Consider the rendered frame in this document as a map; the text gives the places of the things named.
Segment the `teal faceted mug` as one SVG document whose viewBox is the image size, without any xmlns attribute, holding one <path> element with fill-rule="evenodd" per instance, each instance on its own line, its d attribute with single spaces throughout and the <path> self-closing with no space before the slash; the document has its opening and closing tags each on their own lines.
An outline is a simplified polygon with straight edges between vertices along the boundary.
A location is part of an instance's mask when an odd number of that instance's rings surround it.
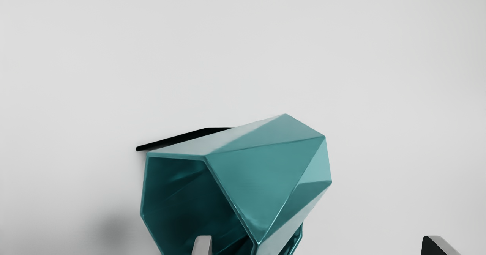
<svg viewBox="0 0 486 255">
<path fill-rule="evenodd" d="M 288 114 L 207 127 L 146 152 L 140 216 L 161 255 L 294 255 L 303 223 L 331 186 L 326 136 Z"/>
</svg>

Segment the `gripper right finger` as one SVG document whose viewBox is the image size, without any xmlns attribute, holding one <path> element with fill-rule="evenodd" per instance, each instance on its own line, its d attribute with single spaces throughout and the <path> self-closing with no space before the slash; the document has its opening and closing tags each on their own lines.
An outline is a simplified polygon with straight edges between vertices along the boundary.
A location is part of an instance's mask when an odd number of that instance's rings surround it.
<svg viewBox="0 0 486 255">
<path fill-rule="evenodd" d="M 421 255 L 461 255 L 461 253 L 441 236 L 424 236 Z"/>
</svg>

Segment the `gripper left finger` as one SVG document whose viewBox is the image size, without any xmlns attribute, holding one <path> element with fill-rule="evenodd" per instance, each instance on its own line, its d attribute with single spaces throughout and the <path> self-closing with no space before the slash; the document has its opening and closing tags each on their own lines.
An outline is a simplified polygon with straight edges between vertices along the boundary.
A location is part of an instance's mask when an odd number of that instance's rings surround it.
<svg viewBox="0 0 486 255">
<path fill-rule="evenodd" d="M 196 237 L 192 255 L 212 255 L 212 236 L 201 235 Z"/>
</svg>

